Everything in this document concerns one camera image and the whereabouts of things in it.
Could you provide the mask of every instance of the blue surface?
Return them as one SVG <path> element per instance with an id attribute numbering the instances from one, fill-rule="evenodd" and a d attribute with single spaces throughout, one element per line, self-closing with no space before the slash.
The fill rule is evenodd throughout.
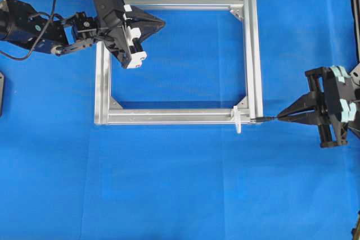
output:
<path id="1" fill-rule="evenodd" d="M 22 1 L 49 11 L 52 0 Z M 65 16 L 95 15 L 91 0 L 58 3 Z M 258 0 L 258 12 L 266 115 L 308 90 L 304 71 L 356 64 L 350 0 Z M 228 107 L 244 95 L 239 22 L 154 14 L 167 26 L 144 43 L 144 66 L 114 61 L 118 100 Z M 94 126 L 94 49 L 1 57 L 0 71 L 1 240 L 350 239 L 360 209 L 353 134 L 347 147 L 320 149 L 315 127 L 287 123 L 242 135 L 233 126 Z"/>

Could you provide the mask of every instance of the black cable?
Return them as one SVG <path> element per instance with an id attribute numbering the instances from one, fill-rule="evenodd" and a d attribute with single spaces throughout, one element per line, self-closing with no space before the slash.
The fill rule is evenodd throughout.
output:
<path id="1" fill-rule="evenodd" d="M 52 2 L 52 9 L 51 9 L 51 13 L 49 15 L 49 19 L 47 20 L 45 26 L 43 27 L 43 29 L 41 30 L 38 38 L 36 39 L 36 41 L 34 42 L 33 46 L 31 47 L 31 49 L 29 50 L 28 54 L 24 57 L 14 57 L 14 56 L 11 56 L 3 51 L 0 51 L 0 54 L 8 57 L 8 58 L 11 58 L 13 60 L 18 60 L 18 61 L 22 61 L 22 60 L 25 60 L 27 58 L 29 58 L 31 56 L 31 54 L 33 53 L 35 47 L 37 46 L 37 44 L 39 43 L 39 41 L 41 40 L 42 36 L 44 35 L 46 29 L 48 28 L 49 24 L 52 22 L 54 16 L 55 16 L 55 5 L 56 5 L 56 0 L 53 0 Z"/>
<path id="2" fill-rule="evenodd" d="M 29 20 L 31 20 L 32 18 L 35 18 L 37 16 L 40 16 L 40 15 L 44 15 L 44 16 L 47 16 L 48 18 L 50 18 L 50 15 L 47 14 L 46 12 L 42 12 L 42 11 L 39 11 L 37 13 L 34 13 L 34 14 L 31 14 L 29 15 Z M 58 14 L 58 13 L 54 13 L 54 17 L 58 18 L 59 20 L 63 20 L 64 18 Z"/>

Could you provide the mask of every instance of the metal bracket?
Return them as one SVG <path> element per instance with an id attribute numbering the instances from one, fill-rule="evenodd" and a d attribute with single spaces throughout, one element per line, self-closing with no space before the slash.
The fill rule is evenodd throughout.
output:
<path id="1" fill-rule="evenodd" d="M 111 96 L 111 56 L 96 48 L 95 124 L 253 124 L 263 116 L 257 0 L 124 0 L 143 10 L 227 10 L 243 24 L 246 96 L 233 108 L 123 109 Z"/>
<path id="2" fill-rule="evenodd" d="M 2 97 L 4 93 L 5 76 L 0 73 L 0 116 L 2 114 Z"/>

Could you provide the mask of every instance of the white clip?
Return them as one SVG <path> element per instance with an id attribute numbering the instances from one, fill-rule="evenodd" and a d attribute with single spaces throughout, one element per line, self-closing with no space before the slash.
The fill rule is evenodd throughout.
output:
<path id="1" fill-rule="evenodd" d="M 232 111 L 233 111 L 232 117 L 235 122 L 236 133 L 240 134 L 241 133 L 241 114 L 240 114 L 240 111 L 237 109 L 237 105 L 235 105 L 233 107 Z"/>

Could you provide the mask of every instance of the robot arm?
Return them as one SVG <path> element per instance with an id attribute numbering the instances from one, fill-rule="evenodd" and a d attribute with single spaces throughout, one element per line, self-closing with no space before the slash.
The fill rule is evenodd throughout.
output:
<path id="1" fill-rule="evenodd" d="M 50 15 L 37 12 L 30 4 L 18 0 L 0 2 L 0 40 L 33 51 L 53 53 L 57 56 L 73 53 L 104 41 L 107 49 L 125 69 L 142 65 L 147 57 L 141 42 L 164 27 L 165 22 L 141 9 L 126 5 L 124 0 L 93 0 L 97 17 L 77 12 L 64 19 L 55 14 L 53 3 Z M 72 27 L 74 44 L 69 44 L 64 28 Z"/>

